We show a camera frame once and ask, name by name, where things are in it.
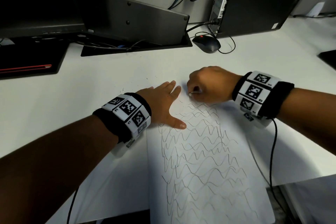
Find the hand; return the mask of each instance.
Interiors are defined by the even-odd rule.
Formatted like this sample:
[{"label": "hand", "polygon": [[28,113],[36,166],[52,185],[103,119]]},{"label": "hand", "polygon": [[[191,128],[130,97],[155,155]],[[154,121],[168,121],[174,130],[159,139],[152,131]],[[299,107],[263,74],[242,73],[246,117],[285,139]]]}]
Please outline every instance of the hand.
[{"label": "hand", "polygon": [[163,123],[173,128],[185,129],[187,125],[170,115],[171,104],[177,99],[181,92],[181,86],[177,86],[173,92],[176,82],[165,82],[154,88],[139,90],[137,94],[142,96],[152,110],[152,123]]},{"label": "hand", "polygon": [[203,67],[189,75],[187,82],[188,93],[199,91],[191,95],[193,99],[205,103],[220,103],[232,99],[232,92],[240,75],[231,73],[218,66]]}]

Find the right hand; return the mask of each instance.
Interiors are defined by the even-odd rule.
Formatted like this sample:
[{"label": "right hand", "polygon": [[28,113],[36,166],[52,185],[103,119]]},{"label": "right hand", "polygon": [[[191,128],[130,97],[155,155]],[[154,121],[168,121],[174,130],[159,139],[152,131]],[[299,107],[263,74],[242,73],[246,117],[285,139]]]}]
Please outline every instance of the right hand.
[{"label": "right hand", "polygon": [[201,93],[194,93],[191,97],[209,104],[229,101],[240,78],[240,75],[218,66],[203,67],[189,75],[188,93],[201,90]]}]

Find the forearm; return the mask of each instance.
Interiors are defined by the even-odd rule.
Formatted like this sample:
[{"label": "forearm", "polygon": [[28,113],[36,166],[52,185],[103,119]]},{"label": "forearm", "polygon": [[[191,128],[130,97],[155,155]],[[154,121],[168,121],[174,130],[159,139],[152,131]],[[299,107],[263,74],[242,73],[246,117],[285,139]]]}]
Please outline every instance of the forearm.
[{"label": "forearm", "polygon": [[45,223],[117,142],[92,115],[0,159],[0,223]]},{"label": "forearm", "polygon": [[336,96],[293,89],[277,118],[326,150],[336,154]]}]

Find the computer monitor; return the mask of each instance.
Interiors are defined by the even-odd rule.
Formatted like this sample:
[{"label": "computer monitor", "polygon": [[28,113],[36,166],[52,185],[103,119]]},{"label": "computer monitor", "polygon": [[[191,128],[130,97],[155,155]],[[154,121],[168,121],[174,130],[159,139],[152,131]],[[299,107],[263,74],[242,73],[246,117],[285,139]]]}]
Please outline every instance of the computer monitor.
[{"label": "computer monitor", "polygon": [[0,1],[0,38],[85,30],[75,0]]}]

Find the wristband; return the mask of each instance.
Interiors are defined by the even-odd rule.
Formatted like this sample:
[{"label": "wristband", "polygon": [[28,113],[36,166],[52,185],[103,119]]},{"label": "wristband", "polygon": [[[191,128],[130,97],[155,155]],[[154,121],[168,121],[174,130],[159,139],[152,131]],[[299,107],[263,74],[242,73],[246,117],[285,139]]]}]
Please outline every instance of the wristband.
[{"label": "wristband", "polygon": [[249,115],[275,118],[294,84],[258,71],[243,76],[232,93],[232,99]]},{"label": "wristband", "polygon": [[120,94],[100,109],[93,112],[106,126],[118,136],[120,142],[128,142],[130,147],[151,123],[152,110],[146,100],[136,93]]}]

